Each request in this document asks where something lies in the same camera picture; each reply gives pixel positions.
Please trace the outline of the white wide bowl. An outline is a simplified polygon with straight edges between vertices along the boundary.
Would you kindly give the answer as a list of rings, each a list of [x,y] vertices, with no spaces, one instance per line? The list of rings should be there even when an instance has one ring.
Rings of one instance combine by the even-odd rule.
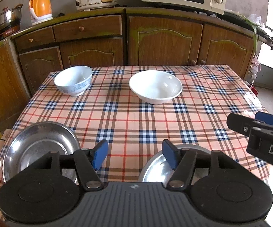
[[[183,85],[177,77],[158,70],[134,74],[129,80],[129,87],[142,101],[153,105],[170,102],[183,90]]]

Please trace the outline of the blue patterned porcelain bowl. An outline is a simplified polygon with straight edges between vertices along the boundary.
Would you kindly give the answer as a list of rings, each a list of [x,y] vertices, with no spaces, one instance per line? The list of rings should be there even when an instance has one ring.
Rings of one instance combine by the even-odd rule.
[[[74,66],[62,70],[54,78],[54,85],[63,94],[80,96],[90,86],[93,71],[88,66]]]

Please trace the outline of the large steel plate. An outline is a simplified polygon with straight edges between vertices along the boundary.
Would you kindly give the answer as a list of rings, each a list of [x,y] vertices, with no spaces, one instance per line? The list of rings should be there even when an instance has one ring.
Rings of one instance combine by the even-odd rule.
[[[3,180],[9,181],[48,152],[70,155],[80,143],[67,126],[53,121],[38,122],[20,132],[3,159]]]

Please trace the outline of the plaid checkered tablecloth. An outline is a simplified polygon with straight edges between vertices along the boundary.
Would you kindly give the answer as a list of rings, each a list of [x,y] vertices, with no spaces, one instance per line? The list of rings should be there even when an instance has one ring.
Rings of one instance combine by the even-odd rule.
[[[78,97],[62,94],[53,82],[56,72],[51,72],[0,142],[0,187],[3,158],[12,140],[31,124],[56,121],[68,126],[83,148],[92,148],[102,139],[109,142],[108,157],[98,172],[103,182],[136,181],[168,139],[175,145],[223,151],[273,193],[273,166],[248,154],[247,138],[226,125],[230,113],[254,117],[265,110],[230,67],[162,67],[183,84],[182,93],[163,105],[145,103],[130,90],[131,76],[141,70],[137,66],[95,68],[91,85]],[[266,221],[273,226],[273,205]]]

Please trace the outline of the green onion stalks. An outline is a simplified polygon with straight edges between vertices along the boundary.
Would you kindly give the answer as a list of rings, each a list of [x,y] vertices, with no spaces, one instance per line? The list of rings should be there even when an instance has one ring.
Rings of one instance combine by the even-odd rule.
[[[258,42],[257,24],[250,21],[247,17],[240,14],[239,12],[235,12],[235,11],[232,11],[232,10],[226,10],[225,13],[227,15],[230,15],[231,17],[238,18],[240,21],[243,21],[245,24],[249,25],[252,28],[252,30],[253,30],[253,41],[254,41],[254,56],[255,56],[256,51],[257,51],[257,42]]]

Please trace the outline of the white plastic bag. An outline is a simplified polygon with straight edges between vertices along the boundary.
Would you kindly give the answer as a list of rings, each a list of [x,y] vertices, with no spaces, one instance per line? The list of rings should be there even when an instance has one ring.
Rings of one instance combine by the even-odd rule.
[[[247,19],[258,27],[265,27],[264,23],[262,22],[261,15],[251,14],[247,17]]]

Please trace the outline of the brown wooden kitchen cabinet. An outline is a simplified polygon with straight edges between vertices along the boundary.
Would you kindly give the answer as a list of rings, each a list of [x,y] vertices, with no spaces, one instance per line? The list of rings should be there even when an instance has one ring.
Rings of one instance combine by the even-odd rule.
[[[164,8],[117,7],[63,15],[0,41],[0,130],[10,128],[50,72],[72,66],[228,65],[245,77],[250,25]]]

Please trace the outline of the orange electric kettle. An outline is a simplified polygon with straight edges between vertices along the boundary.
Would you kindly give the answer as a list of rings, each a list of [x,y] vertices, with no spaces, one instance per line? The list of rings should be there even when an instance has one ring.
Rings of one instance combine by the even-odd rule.
[[[53,19],[50,0],[29,0],[32,26]]]

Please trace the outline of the steel cooking pot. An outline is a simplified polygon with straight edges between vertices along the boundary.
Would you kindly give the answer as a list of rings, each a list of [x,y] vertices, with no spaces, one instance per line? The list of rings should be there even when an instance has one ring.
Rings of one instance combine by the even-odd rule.
[[[22,6],[23,4],[18,4],[11,9],[8,7],[3,9],[0,14],[0,31],[8,26],[20,24],[22,18]]]

